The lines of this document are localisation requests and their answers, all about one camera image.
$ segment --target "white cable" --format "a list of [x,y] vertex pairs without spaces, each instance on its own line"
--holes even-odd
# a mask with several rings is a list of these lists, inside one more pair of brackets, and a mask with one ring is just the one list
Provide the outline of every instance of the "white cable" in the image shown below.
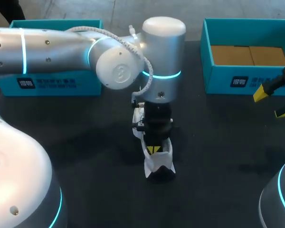
[[[129,27],[130,28],[130,33],[132,33],[131,35],[134,36],[135,34],[135,30],[132,26]],[[67,31],[71,31],[71,32],[79,32],[79,31],[93,31],[93,32],[98,32],[101,33],[103,35],[106,35],[116,41],[118,41],[119,43],[121,43],[128,51],[130,51],[131,53],[135,54],[136,56],[139,57],[139,59],[144,60],[145,64],[147,65],[148,69],[149,69],[149,79],[147,84],[145,85],[145,87],[138,91],[138,92],[133,92],[132,93],[132,102],[135,100],[135,98],[137,96],[142,95],[143,93],[145,93],[151,86],[152,80],[153,80],[153,67],[150,63],[150,61],[143,56],[142,52],[140,51],[139,47],[136,47],[135,45],[128,43],[126,41],[124,41],[123,39],[119,38],[118,36],[116,36],[115,34],[104,30],[104,29],[100,29],[100,28],[95,28],[95,27],[88,27],[88,26],[78,26],[78,27],[73,27],[68,29]]]

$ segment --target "white robotic arm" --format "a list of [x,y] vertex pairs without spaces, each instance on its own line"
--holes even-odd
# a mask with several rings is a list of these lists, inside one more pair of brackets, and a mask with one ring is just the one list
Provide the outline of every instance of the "white robotic arm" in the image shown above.
[[110,89],[128,87],[143,71],[143,55],[130,42],[102,29],[94,28],[107,35],[72,32],[89,28],[66,32],[0,28],[0,74],[93,70]]
[[[0,76],[93,70],[106,87],[123,89],[142,72],[144,87],[132,96],[132,123],[145,155],[145,176],[174,175],[169,103],[176,97],[186,27],[177,19],[155,17],[142,29],[119,38],[90,27],[0,28]],[[139,95],[144,103],[136,103]],[[66,212],[45,150],[0,117],[0,228],[65,228]]]

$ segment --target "cardboard box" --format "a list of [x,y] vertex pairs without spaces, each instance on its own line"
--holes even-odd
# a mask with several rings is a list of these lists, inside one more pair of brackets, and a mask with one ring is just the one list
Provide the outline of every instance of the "cardboard box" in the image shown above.
[[249,47],[211,46],[212,56],[216,65],[253,66]]
[[283,66],[285,55],[280,47],[249,47],[255,66]]
[[[10,25],[11,28],[61,31],[76,26],[103,28],[101,20],[16,20]],[[0,89],[5,96],[99,96],[101,83],[90,70],[70,71],[2,78]]]
[[[213,54],[211,46],[250,47],[257,66],[218,65],[214,61],[217,59],[216,51]],[[262,82],[282,74],[285,59],[281,58],[278,65],[273,66],[271,60],[264,59],[264,52],[260,55],[256,54],[256,50],[270,51],[270,55],[266,54],[268,57],[279,59],[282,52],[285,56],[285,20],[205,19],[200,53],[206,93],[252,95]],[[274,95],[285,95],[285,87],[277,89]]]

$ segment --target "metal screw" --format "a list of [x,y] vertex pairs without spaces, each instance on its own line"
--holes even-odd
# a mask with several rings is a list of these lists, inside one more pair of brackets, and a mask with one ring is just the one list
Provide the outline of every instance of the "metal screw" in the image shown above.
[[161,92],[159,92],[159,93],[157,94],[157,96],[163,97],[163,96],[165,96],[165,93],[164,93],[163,91],[161,91]]

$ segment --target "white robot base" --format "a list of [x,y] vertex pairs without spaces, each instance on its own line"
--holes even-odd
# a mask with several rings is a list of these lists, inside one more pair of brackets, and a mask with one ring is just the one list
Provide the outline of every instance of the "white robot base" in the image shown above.
[[[138,123],[138,125],[143,125],[143,115],[144,115],[144,103],[139,103],[138,107],[134,109],[132,123]],[[151,173],[155,173],[161,167],[166,167],[175,173],[175,168],[173,165],[173,149],[170,138],[163,142],[163,152],[155,152],[149,154],[145,141],[143,139],[144,132],[139,132],[133,128],[133,134],[136,138],[141,140],[142,151],[144,154],[144,173],[146,178],[150,176]]]
[[48,154],[0,117],[0,228],[66,228],[67,205]]

